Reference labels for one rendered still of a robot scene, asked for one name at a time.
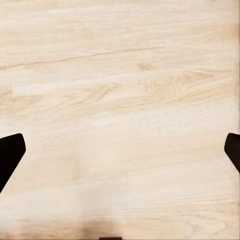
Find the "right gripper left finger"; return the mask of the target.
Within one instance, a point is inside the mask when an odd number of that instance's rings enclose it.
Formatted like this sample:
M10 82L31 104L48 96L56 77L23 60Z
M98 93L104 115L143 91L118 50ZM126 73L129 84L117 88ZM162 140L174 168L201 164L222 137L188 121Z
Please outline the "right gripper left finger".
M0 193L25 153L26 144L22 133L0 138Z

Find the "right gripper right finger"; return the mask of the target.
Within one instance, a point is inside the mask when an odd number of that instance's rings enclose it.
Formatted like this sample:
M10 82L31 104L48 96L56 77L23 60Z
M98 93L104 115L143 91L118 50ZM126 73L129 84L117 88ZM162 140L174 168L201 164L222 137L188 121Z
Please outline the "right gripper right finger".
M240 173L240 135L229 133L227 135L224 151Z

